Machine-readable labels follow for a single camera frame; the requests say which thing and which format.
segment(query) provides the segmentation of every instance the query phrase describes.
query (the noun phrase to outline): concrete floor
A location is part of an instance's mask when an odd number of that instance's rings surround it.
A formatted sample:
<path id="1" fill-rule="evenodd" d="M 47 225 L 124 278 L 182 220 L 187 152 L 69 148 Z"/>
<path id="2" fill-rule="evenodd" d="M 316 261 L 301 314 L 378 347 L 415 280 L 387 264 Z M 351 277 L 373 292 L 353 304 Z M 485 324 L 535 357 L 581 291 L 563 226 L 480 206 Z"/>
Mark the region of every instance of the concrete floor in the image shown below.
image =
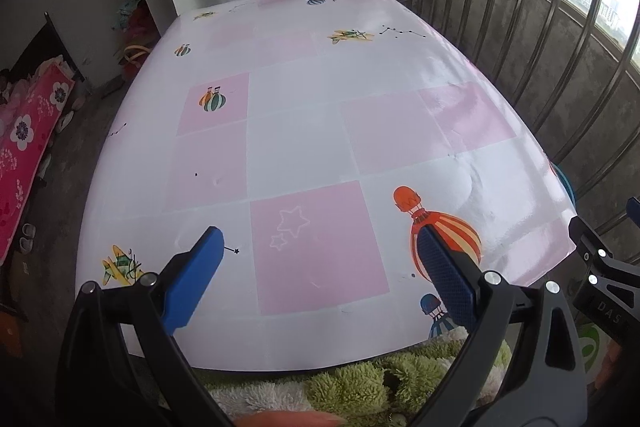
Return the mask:
<path id="1" fill-rule="evenodd" d="M 0 347 L 0 378 L 46 417 L 52 416 L 58 354 L 76 298 L 76 254 L 84 202 L 102 144 L 127 89 L 128 84 L 105 99 L 100 92 L 88 97 L 69 126 L 56 136 L 45 176 L 47 186 L 36 192 L 28 208 L 28 222 L 37 232 L 18 302 L 29 322 L 21 324 L 21 360 L 11 359 Z"/>

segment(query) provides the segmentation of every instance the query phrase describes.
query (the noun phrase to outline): finger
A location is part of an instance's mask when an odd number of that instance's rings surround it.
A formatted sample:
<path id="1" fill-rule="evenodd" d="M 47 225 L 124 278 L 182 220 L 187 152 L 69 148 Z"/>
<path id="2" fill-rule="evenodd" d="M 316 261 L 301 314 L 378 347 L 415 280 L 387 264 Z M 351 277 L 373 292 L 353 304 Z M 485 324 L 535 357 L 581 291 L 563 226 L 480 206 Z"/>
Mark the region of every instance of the finger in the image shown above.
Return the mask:
<path id="1" fill-rule="evenodd" d="M 338 427 L 346 421 L 319 411 L 264 411 L 242 416 L 234 423 L 236 427 Z"/>

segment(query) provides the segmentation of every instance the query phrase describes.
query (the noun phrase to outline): red striped hot air balloon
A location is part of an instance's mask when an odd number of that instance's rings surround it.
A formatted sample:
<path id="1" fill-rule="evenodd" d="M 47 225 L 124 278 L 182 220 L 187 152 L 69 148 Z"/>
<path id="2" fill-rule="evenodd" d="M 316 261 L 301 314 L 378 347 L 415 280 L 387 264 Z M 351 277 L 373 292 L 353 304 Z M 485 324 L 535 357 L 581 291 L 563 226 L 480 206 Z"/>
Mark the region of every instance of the red striped hot air balloon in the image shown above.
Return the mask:
<path id="1" fill-rule="evenodd" d="M 466 222 L 456 216 L 444 212 L 425 210 L 422 207 L 422 199 L 409 187 L 398 187 L 394 191 L 396 206 L 402 211 L 411 214 L 414 223 L 411 226 L 410 245 L 411 255 L 418 273 L 428 281 L 431 281 L 426 268 L 418 257 L 417 239 L 418 232 L 424 225 L 433 225 L 433 228 L 447 246 L 454 251 L 466 253 L 471 260 L 480 264 L 480 238 L 476 231 Z"/>

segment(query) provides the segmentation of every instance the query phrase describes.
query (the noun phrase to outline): flower pattern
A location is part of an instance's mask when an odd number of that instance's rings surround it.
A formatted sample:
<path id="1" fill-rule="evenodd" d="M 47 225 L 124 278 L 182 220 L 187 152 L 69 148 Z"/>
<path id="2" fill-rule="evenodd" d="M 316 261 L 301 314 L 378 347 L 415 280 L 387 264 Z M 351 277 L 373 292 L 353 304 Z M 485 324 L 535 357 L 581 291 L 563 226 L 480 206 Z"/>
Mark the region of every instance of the flower pattern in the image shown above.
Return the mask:
<path id="1" fill-rule="evenodd" d="M 9 149 L 0 149 L 0 180 L 5 172 L 15 171 L 18 166 L 17 158 Z"/>
<path id="2" fill-rule="evenodd" d="M 15 200 L 18 202 L 18 208 L 22 206 L 22 202 L 24 201 L 24 189 L 22 185 L 20 185 L 20 180 L 16 180 L 15 184 L 17 185 L 15 191 Z"/>
<path id="3" fill-rule="evenodd" d="M 33 141 L 33 129 L 31 128 L 31 117 L 28 114 L 19 116 L 14 123 L 14 130 L 9 137 L 18 146 L 18 150 L 24 151 L 28 144 Z"/>
<path id="4" fill-rule="evenodd" d="M 53 92 L 49 97 L 49 102 L 52 105 L 55 105 L 59 111 L 62 111 L 62 108 L 65 107 L 66 96 L 69 93 L 69 85 L 66 82 L 55 82 L 53 84 Z"/>

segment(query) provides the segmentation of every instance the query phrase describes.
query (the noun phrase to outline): metal screw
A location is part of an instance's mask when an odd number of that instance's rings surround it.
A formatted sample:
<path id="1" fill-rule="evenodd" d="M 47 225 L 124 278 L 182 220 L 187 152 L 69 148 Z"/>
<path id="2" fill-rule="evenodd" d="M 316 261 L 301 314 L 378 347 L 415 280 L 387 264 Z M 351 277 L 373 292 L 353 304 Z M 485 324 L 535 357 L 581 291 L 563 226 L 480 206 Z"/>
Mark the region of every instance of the metal screw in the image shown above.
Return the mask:
<path id="1" fill-rule="evenodd" d="M 484 274 L 484 280 L 489 284 L 498 285 L 500 284 L 502 277 L 500 277 L 500 274 L 497 272 L 487 272 Z"/>
<path id="2" fill-rule="evenodd" d="M 558 293 L 560 291 L 560 286 L 556 281 L 547 281 L 545 287 L 551 293 Z"/>
<path id="3" fill-rule="evenodd" d="M 156 282 L 158 282 L 158 276 L 153 272 L 145 273 L 140 278 L 140 284 L 142 284 L 143 286 L 150 287 L 156 284 Z"/>
<path id="4" fill-rule="evenodd" d="M 86 293 L 87 295 L 89 295 L 89 293 L 93 293 L 95 291 L 95 282 L 87 281 L 82 286 L 80 286 L 80 291 L 82 293 Z"/>

